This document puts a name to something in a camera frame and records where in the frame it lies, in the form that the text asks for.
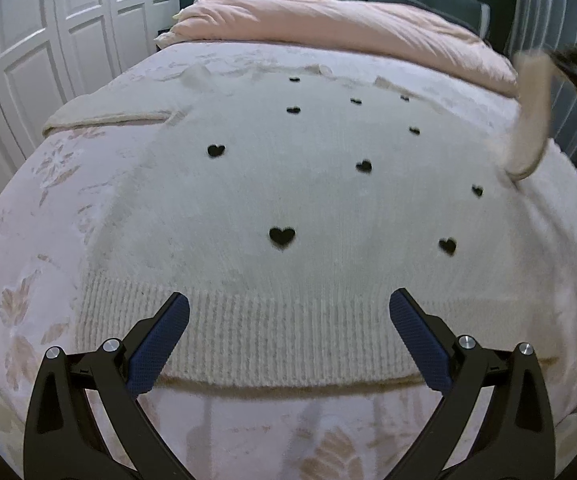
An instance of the gray curtain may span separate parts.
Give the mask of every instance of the gray curtain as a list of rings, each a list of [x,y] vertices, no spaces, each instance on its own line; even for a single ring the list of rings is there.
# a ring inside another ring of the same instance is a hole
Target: gray curtain
[[[506,54],[546,46],[577,44],[577,0],[517,0]],[[568,82],[553,82],[551,136],[577,167],[577,93]]]

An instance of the silver screw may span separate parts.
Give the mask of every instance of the silver screw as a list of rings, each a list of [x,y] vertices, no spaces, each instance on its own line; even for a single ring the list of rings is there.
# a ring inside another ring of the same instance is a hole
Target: silver screw
[[[533,355],[535,349],[530,343],[521,343],[519,345],[519,351],[524,355]]]
[[[117,339],[107,339],[102,348],[105,352],[114,352],[120,347],[120,342]]]
[[[57,346],[51,346],[48,350],[46,350],[46,357],[48,359],[55,359],[59,356],[59,348]]]
[[[475,348],[476,344],[477,344],[477,342],[476,342],[475,338],[472,336],[462,335],[459,338],[459,346],[462,348],[465,348],[467,350],[472,350],[473,348]]]

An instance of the bed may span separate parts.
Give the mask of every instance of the bed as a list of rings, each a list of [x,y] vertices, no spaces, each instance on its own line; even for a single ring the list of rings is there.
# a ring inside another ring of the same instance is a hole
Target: bed
[[[251,41],[163,46],[109,87],[174,80],[198,63],[218,75],[251,66],[263,66],[266,72],[307,67],[309,73],[358,84],[396,82],[399,102],[439,107],[476,128],[481,143],[494,149],[504,145],[517,115],[512,97],[392,57]],[[152,117],[54,130],[0,196],[0,394],[17,416],[0,416],[0,427],[9,433],[20,434],[46,348],[79,350],[78,309],[88,247],[104,228],[124,177],[139,165],[161,123],[162,118]],[[524,190],[543,201],[543,209],[533,214],[553,238],[544,247],[544,260],[558,272],[568,271],[559,276],[563,282],[574,274],[571,280],[577,284],[577,252],[570,266],[562,263],[572,254],[567,251],[577,251],[577,173],[553,143]],[[565,243],[563,252],[546,251]],[[556,423],[577,406],[577,288],[568,293],[555,302],[560,353],[546,376]],[[467,454],[489,396],[484,392],[480,397],[452,463]],[[438,393],[414,381],[271,390],[177,381],[159,384],[140,399],[165,442],[197,478],[304,479],[383,478],[438,401]],[[92,395],[91,402],[113,455],[128,463],[99,400]],[[21,471],[19,448],[0,447]],[[322,458],[331,454],[332,463]]]

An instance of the blue gripper pad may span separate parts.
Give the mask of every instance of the blue gripper pad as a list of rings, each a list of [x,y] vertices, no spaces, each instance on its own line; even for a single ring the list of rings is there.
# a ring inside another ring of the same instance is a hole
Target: blue gripper pad
[[[411,353],[427,386],[446,395],[453,385],[453,380],[449,371],[449,356],[443,346],[430,331],[417,308],[401,290],[392,293],[388,307],[391,321]]]
[[[126,388],[137,397],[153,389],[190,319],[190,305],[179,295],[152,327],[128,362]]]

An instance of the ribbed hem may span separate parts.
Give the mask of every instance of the ribbed hem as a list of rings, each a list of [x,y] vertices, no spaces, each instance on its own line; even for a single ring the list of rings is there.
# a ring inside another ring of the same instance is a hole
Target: ribbed hem
[[[78,352],[98,348],[110,337],[122,338],[137,321],[152,316],[175,291],[95,272],[84,278],[76,329]],[[358,299],[344,306],[278,304],[252,296],[177,290],[188,298],[191,311],[188,328],[162,372],[169,378],[237,387],[421,381],[389,319],[387,300],[381,304]],[[496,303],[484,310],[487,322],[496,325],[497,334],[499,327],[506,333],[519,330],[508,325],[508,316],[512,316],[511,310],[525,310],[526,305]],[[460,301],[432,302],[430,307],[434,315],[444,319],[455,319],[457,310],[469,308]],[[537,343],[541,358],[554,355],[555,347],[549,347]]]

